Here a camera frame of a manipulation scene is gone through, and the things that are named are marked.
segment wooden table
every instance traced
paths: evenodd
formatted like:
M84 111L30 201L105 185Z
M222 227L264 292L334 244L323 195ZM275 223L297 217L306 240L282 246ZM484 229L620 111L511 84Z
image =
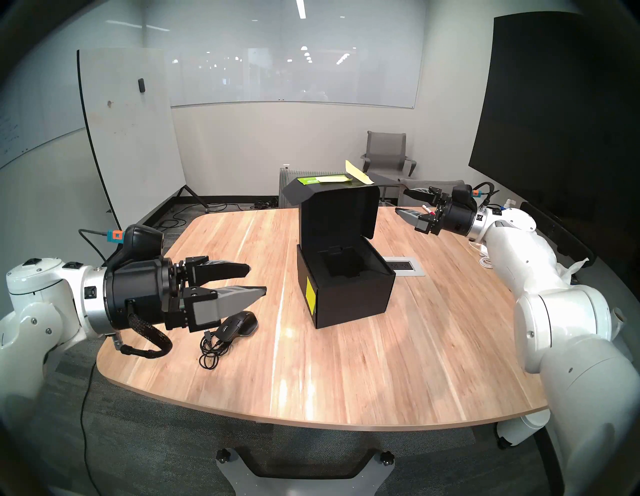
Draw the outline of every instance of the wooden table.
M426 276L397 277L387 311L315 329L298 286L298 210L205 215L167 256L245 262L265 285L249 309L258 331L237 339L218 367L198 365L202 333L168 332L173 350L146 360L117 352L108 339L98 370L124 388L230 417L362 431L486 424L547 407L540 379L518 366L513 297L478 264L467 240L425 236L392 207L380 207L373 245L381 255L416 257ZM150 348L132 330L125 343Z

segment yellow paper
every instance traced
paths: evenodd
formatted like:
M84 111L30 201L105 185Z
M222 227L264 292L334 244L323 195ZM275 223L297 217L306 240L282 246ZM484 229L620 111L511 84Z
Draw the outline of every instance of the yellow paper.
M344 166L347 170L347 174L351 174L357 180L359 180L362 184L373 184L373 181L369 179L368 175L366 175L363 171L358 169L355 165L353 165L348 160L345 160Z
M309 305L309 310L311 311L311 315L314 314L314 310L316 309L316 292L311 287L311 281L309 277L307 277L307 291L305 293L307 297L307 304Z
M344 174L340 175L321 175L316 177L319 182L348 182L350 177L346 177Z

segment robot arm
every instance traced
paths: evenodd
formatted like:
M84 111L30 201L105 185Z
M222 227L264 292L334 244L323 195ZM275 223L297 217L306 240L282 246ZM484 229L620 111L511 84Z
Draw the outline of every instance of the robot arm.
M611 343L605 298L592 287L570 284L585 260L565 269L526 212L478 207L469 185L455 187L451 196L436 188L405 194L436 207L428 214L396 209L416 230L445 229L486 246L493 269L516 299L518 362L525 371L540 373L565 494L580 494L640 410L640 376Z
M161 256L162 233L130 226L106 267L60 259L29 259L6 276L14 311L0 321L0 416L20 426L66 350L86 339L112 337L123 354L164 356L171 340L153 324L191 332L220 325L266 294L265 287L201 287L244 277L246 264L192 257L174 264ZM136 349L120 330L133 328L160 348Z

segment large monitor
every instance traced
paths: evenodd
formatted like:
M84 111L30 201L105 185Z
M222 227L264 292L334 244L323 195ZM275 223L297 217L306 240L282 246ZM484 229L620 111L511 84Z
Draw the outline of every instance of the large monitor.
M469 165L557 220L640 299L640 92L582 16L495 19Z

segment black computer mouse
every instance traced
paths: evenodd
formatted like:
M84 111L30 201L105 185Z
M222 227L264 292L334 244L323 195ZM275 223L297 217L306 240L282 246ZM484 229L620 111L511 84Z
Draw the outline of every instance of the black computer mouse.
M258 328L258 319L253 312L243 310L227 317L220 327L213 333L220 341L230 342L236 337L247 337Z

